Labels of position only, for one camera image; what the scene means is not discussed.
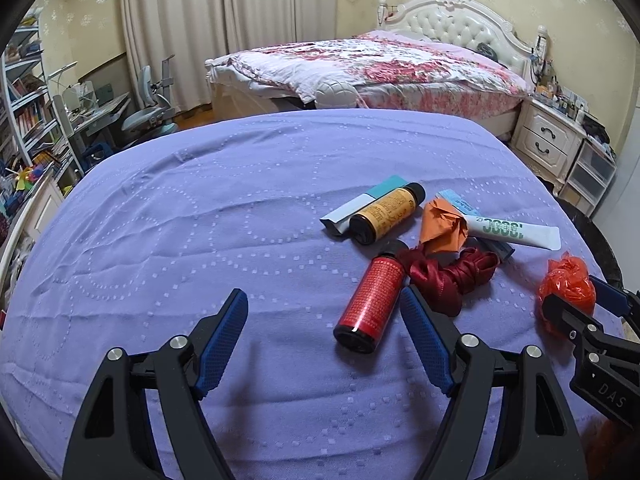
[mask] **purple tablecloth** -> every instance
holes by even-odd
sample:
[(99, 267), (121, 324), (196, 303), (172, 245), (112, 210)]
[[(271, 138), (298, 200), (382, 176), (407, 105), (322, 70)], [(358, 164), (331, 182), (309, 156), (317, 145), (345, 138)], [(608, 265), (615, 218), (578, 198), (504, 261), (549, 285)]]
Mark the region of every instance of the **purple tablecloth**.
[[(392, 174), (430, 199), (456, 190), (496, 218), (558, 225), (593, 257), (529, 170), (480, 126), (394, 110), (290, 112), (181, 132), (112, 156), (65, 200), (20, 277), (0, 346), (0, 390), (56, 471), (105, 352), (159, 348), (213, 314), (234, 287), (246, 327), (220, 387), (203, 401), (238, 479), (411, 479), (447, 399), (432, 386), (396, 312), (371, 356), (332, 328), (377, 247), (331, 240), (324, 213)], [(413, 246), (419, 213), (396, 229)], [(568, 388), (571, 347), (542, 335), (534, 295), (561, 251), (518, 246), (456, 319), (494, 348), (551, 355), (581, 431), (599, 419)], [(598, 307), (606, 330), (620, 322)], [(484, 472), (499, 409), (492, 397), (474, 473)], [(179, 477), (150, 402), (165, 472)]]

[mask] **red plastic bag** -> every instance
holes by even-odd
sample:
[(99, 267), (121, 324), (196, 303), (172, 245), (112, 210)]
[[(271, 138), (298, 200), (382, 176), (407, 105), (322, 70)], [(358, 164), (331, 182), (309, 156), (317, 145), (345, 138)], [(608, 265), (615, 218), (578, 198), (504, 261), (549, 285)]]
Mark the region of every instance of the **red plastic bag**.
[(542, 302), (550, 294), (559, 296), (585, 314), (593, 316), (596, 307), (596, 289), (589, 279), (587, 264), (577, 256), (564, 253), (559, 262), (549, 260), (549, 271), (540, 283), (536, 317), (550, 334), (562, 337), (542, 313)]

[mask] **tufted headboard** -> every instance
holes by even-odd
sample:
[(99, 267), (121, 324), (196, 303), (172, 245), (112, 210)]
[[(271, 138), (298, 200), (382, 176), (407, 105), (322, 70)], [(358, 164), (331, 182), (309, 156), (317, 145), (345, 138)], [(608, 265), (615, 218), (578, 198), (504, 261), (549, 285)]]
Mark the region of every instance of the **tufted headboard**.
[[(382, 30), (411, 31), (473, 51), (478, 43), (485, 43), (495, 50), (500, 63), (531, 81), (531, 47), (516, 38), (510, 22), (474, 0), (412, 0), (393, 12), (386, 0), (380, 0), (378, 25)], [(546, 38), (546, 27), (540, 26), (538, 34)]]

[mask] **yellow wall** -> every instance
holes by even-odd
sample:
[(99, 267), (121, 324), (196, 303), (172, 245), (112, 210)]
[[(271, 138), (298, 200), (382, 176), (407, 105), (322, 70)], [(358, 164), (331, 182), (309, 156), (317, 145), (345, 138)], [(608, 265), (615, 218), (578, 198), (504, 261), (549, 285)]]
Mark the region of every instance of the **yellow wall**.
[[(36, 0), (34, 7), (43, 7), (40, 15), (40, 37), (42, 39), (42, 62), (47, 75), (55, 70), (72, 63), (74, 54), (71, 51), (71, 42), (69, 41), (69, 31), (66, 26), (66, 4), (64, 0)], [(39, 71), (34, 71), (35, 75), (40, 76)], [(62, 88), (78, 82), (76, 68), (67, 70), (60, 76), (60, 84)], [(60, 93), (59, 87), (54, 82), (49, 82), (49, 90), (54, 93)]]
[(65, 0), (79, 77), (126, 51), (120, 0)]
[[(513, 22), (527, 43), (538, 25), (547, 26), (560, 83), (587, 99), (616, 148), (629, 110), (638, 42), (611, 0), (477, 1)], [(376, 28), (377, 6), (378, 0), (338, 0), (338, 36)]]

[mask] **black drawer handle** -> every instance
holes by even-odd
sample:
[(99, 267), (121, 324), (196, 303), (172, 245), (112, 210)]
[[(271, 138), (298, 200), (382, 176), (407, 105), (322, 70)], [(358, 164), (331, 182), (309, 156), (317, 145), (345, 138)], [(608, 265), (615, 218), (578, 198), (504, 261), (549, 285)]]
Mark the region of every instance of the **black drawer handle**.
[(548, 148), (547, 148), (546, 150), (541, 150), (541, 149), (540, 149), (540, 143), (539, 143), (539, 142), (536, 142), (536, 148), (538, 149), (538, 151), (539, 151), (540, 153), (544, 153), (545, 155), (548, 155), (549, 153), (551, 153), (551, 152), (549, 151), (549, 149), (548, 149)]
[(553, 140), (556, 140), (556, 134), (555, 134), (555, 133), (553, 133), (549, 128), (540, 128), (540, 131), (541, 131), (542, 133), (544, 133), (544, 134), (547, 134), (547, 133), (548, 133), (548, 134), (551, 134), (551, 138), (552, 138)]

